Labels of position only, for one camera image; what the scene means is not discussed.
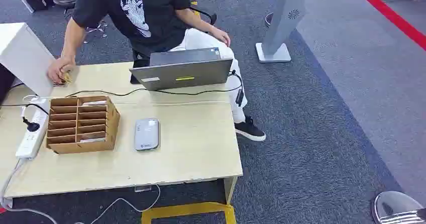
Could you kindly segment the person's right hand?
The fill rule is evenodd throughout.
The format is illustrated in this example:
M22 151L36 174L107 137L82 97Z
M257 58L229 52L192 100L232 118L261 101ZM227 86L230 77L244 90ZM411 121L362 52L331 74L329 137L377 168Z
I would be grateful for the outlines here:
M75 56L61 56L50 64L47 75L53 83L62 84L64 74L73 70L75 66Z

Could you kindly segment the person's left hand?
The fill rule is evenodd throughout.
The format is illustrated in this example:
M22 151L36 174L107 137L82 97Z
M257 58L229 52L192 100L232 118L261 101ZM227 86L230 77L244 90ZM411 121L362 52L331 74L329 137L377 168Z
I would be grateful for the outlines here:
M209 33L219 41L223 42L227 47L230 47L231 40L227 32L224 32L214 26L210 29Z

